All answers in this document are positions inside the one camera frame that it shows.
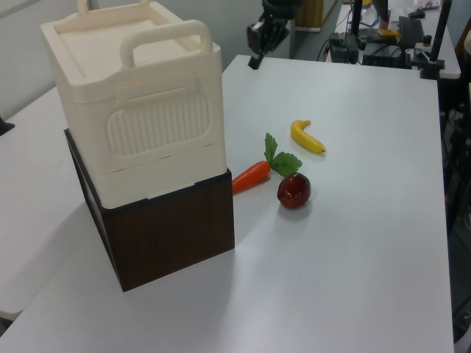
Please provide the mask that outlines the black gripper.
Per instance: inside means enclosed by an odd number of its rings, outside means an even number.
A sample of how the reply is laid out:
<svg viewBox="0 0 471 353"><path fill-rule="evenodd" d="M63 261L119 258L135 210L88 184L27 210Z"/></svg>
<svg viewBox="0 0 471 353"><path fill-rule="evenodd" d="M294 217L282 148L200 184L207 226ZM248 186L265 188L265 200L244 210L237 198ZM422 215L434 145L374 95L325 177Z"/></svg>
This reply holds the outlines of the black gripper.
<svg viewBox="0 0 471 353"><path fill-rule="evenodd" d="M289 35L288 23L296 18L303 0L263 0L259 22L247 27L247 42L252 51L249 67L258 70L263 58L263 29L267 35L266 51L274 51Z"/></svg>

